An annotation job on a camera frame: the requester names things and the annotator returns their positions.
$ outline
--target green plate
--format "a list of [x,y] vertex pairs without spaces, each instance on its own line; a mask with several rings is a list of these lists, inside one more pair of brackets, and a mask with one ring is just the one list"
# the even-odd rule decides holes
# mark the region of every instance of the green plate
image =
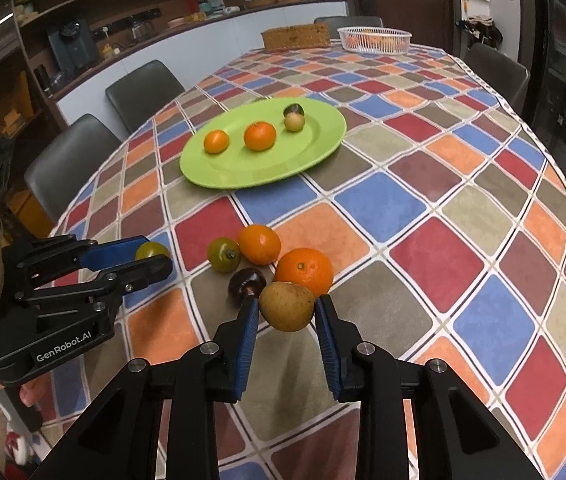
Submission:
[[[283,110],[292,103],[305,111],[305,126],[295,134],[283,124]],[[277,130],[277,141],[264,152],[253,152],[243,142],[246,127],[255,121],[266,121]],[[218,155],[203,149],[205,136],[213,130],[230,136],[230,145]],[[302,97],[256,101],[219,115],[189,139],[181,155],[181,171],[202,187],[259,186],[315,166],[339,147],[345,130],[341,112],[321,101]]]

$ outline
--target colorful tablecloth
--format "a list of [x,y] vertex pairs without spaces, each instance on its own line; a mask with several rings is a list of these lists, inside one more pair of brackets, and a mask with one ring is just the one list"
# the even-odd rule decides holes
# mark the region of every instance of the colorful tablecloth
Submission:
[[[217,192],[183,178],[179,153],[197,128],[272,96],[337,107],[348,124],[339,151],[255,189]],[[56,232],[99,242],[147,235],[170,248],[175,271],[125,298],[112,340],[54,371],[42,402],[52,443],[130,358],[178,359],[236,316],[228,277],[209,267],[205,248],[249,223],[272,226],[284,252],[327,254],[340,316],[397,358],[445,359],[545,478],[566,478],[566,182],[492,89],[418,46],[406,56],[252,52],[106,162]],[[417,478],[409,404],[406,416]],[[221,478],[351,479],[358,418],[356,404],[338,405],[327,390],[311,327],[285,334],[262,324],[243,400],[217,407]],[[159,478],[166,438],[164,425]]]

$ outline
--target brown door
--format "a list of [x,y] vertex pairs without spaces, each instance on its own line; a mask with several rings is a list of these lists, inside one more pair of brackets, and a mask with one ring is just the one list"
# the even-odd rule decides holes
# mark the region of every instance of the brown door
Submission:
[[358,0],[358,4],[359,14],[380,16],[386,27],[412,32],[412,43],[453,51],[453,0]]

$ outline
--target metal screw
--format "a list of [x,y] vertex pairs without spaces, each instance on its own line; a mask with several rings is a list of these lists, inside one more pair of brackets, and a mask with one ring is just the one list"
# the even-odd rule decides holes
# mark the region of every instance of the metal screw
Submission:
[[363,343],[359,343],[357,345],[357,352],[363,355],[372,355],[376,351],[377,347],[375,347],[372,343],[368,343],[364,341]]
[[430,361],[430,368],[438,374],[442,374],[448,369],[448,364],[443,359],[433,359]]
[[201,345],[201,353],[204,355],[214,355],[218,352],[218,345],[214,341],[208,341]]
[[140,372],[142,370],[145,370],[145,359],[132,359],[130,362],[127,363],[127,369],[130,372]]

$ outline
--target gray chair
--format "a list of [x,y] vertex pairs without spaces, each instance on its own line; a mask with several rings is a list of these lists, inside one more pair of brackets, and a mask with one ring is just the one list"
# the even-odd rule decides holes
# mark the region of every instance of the gray chair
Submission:
[[483,43],[474,43],[463,61],[521,113],[530,79],[527,68]]
[[327,23],[330,38],[340,38],[338,29],[341,27],[383,27],[383,20],[378,16],[320,16],[314,23]]
[[132,70],[105,93],[127,131],[133,134],[158,110],[185,91],[183,85],[159,60]]
[[25,172],[25,183],[57,222],[96,170],[121,145],[105,124],[85,114],[54,139]]

